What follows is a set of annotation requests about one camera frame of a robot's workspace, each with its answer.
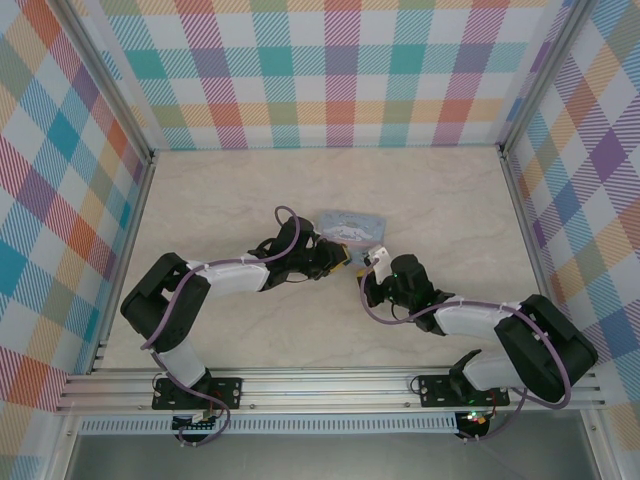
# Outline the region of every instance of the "beige tabletop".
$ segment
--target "beige tabletop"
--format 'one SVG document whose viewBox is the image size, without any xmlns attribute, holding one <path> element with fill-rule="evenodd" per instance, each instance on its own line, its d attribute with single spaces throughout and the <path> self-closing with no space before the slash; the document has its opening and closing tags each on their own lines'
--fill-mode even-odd
<svg viewBox="0 0 640 480">
<path fill-rule="evenodd" d="M 312 221 L 332 209 L 386 218 L 390 254 L 415 254 L 436 288 L 465 298 L 537 291 L 493 148 L 303 149 L 162 153 L 123 297 L 166 252 L 211 261 L 275 236 L 280 204 Z M 191 339 L 212 367 L 436 366 L 493 348 L 377 324 L 362 310 L 356 272 L 209 298 Z M 118 314 L 102 366 L 153 366 L 142 342 Z"/>
</svg>

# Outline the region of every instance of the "gray floor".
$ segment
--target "gray floor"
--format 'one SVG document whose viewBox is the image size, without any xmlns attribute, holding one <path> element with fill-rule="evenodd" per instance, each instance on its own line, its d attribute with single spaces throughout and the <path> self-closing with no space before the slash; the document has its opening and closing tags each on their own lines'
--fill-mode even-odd
<svg viewBox="0 0 640 480">
<path fill-rule="evenodd" d="M 310 220 L 328 209 L 385 217 L 391 255 L 415 254 L 437 288 L 465 298 L 521 301 L 537 290 L 494 148 L 380 148 L 162 153 L 123 295 L 166 252 L 211 261 L 255 248 L 277 234 L 280 204 Z M 200 358 L 231 368 L 437 366 L 492 348 L 375 323 L 357 271 L 207 299 L 191 331 Z M 103 366 L 154 366 L 142 341 L 118 315 Z"/>
<path fill-rule="evenodd" d="M 463 446 L 449 434 L 226 435 L 199 449 L 180 448 L 173 437 L 88 436 L 67 480 L 598 478 L 579 412 L 523 413 L 486 446 Z"/>
</svg>

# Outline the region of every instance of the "purple cable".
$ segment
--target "purple cable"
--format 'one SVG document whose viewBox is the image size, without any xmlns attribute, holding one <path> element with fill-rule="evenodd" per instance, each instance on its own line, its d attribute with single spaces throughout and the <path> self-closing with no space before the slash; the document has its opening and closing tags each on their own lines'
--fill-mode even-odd
<svg viewBox="0 0 640 480">
<path fill-rule="evenodd" d="M 169 373 L 169 371 L 167 370 L 167 367 L 165 367 L 164 363 L 162 363 L 162 360 L 160 360 L 160 357 L 156 352 L 151 353 L 151 356 L 153 357 L 155 362 L 160 366 L 160 368 L 166 372 L 167 378 L 171 380 L 176 385 L 176 387 L 180 388 L 181 390 L 184 390 L 187 393 L 190 393 L 191 395 L 195 395 L 196 397 L 200 397 L 212 403 L 215 403 L 227 413 L 227 418 L 225 418 L 224 423 L 222 424 L 222 427 L 217 432 L 207 435 L 203 440 L 199 442 L 187 442 L 182 437 L 182 432 L 186 427 L 180 428 L 178 430 L 178 438 L 180 439 L 182 444 L 190 445 L 192 447 L 201 447 L 202 445 L 206 445 L 207 443 L 213 442 L 216 438 L 222 435 L 222 432 L 224 432 L 229 427 L 229 424 L 231 423 L 231 410 L 229 409 L 227 404 L 224 403 L 222 400 L 218 400 L 217 398 L 212 397 L 211 395 L 207 395 L 206 393 L 200 393 L 197 390 L 187 387 L 184 383 L 180 382 L 180 380 L 178 380 L 176 377 L 171 375 L 171 373 Z"/>
<path fill-rule="evenodd" d="M 532 397 L 531 395 L 527 395 L 527 389 L 525 388 L 523 391 L 518 390 L 517 388 L 511 388 L 515 393 L 520 395 L 522 398 L 527 400 L 531 400 L 533 403 L 537 403 L 538 405 L 542 405 L 543 407 L 550 408 L 551 410 L 561 410 L 566 407 L 567 404 L 562 405 L 564 402 L 560 403 L 549 403 L 544 400 L 539 399 L 538 397 Z"/>
<path fill-rule="evenodd" d="M 158 337 L 160 336 L 160 334 L 164 330 L 164 327 L 167 326 L 167 322 L 169 321 L 169 317 L 171 316 L 171 312 L 173 311 L 173 308 L 175 307 L 176 302 L 178 301 L 178 297 L 180 296 L 180 293 L 182 292 L 182 289 L 184 288 L 186 283 L 189 281 L 189 279 L 193 275 L 198 273 L 200 270 L 204 270 L 205 268 L 209 268 L 209 267 L 216 267 L 218 265 L 227 265 L 227 264 L 232 264 L 232 263 L 242 263 L 242 264 L 246 264 L 246 265 L 252 265 L 252 264 L 256 264 L 256 263 L 273 262 L 274 260 L 278 260 L 278 259 L 284 257 L 291 250 L 293 250 L 293 247 L 295 247 L 295 245 L 296 245 L 296 243 L 298 241 L 298 238 L 300 237 L 300 220 L 298 220 L 298 216 L 296 215 L 296 212 L 294 212 L 292 209 L 290 209 L 289 207 L 287 207 L 285 205 L 280 205 L 280 206 L 276 207 L 276 209 L 274 211 L 274 214 L 276 216 L 276 221 L 278 222 L 278 224 L 280 226 L 283 225 L 282 222 L 280 221 L 280 218 L 278 217 L 278 212 L 280 210 L 286 210 L 287 212 L 289 212 L 291 214 L 291 216 L 293 217 L 293 221 L 296 224 L 296 233 L 293 236 L 293 240 L 291 241 L 291 244 L 287 248 L 285 248 L 282 252 L 278 253 L 277 255 L 273 255 L 273 256 L 267 257 L 267 258 L 258 258 L 258 259 L 255 259 L 255 260 L 251 260 L 251 259 L 243 260 L 242 258 L 229 258 L 229 259 L 226 259 L 226 260 L 216 260 L 214 262 L 204 263 L 202 265 L 198 265 L 197 267 L 193 268 L 189 273 L 187 273 L 184 277 L 182 277 L 182 280 L 180 280 L 180 283 L 178 283 L 178 286 L 176 287 L 176 290 L 173 293 L 173 296 L 171 297 L 171 301 L 169 302 L 169 305 L 167 306 L 167 310 L 164 312 L 164 315 L 162 316 L 162 320 L 160 320 L 160 323 L 158 324 L 158 327 L 151 334 L 151 336 L 147 339 L 147 341 L 142 344 L 142 346 L 140 347 L 140 350 L 147 350 L 147 349 L 151 348 L 151 346 L 155 343 L 155 341 L 158 339 Z"/>
</svg>

